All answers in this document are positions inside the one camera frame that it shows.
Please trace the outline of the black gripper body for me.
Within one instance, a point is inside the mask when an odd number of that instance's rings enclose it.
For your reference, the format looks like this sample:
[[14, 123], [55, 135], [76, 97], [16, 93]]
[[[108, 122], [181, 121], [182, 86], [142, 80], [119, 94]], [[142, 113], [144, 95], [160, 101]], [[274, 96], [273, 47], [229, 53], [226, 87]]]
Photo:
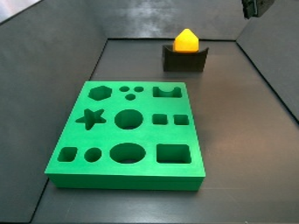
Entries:
[[242, 0], [245, 18], [261, 18], [275, 0]]

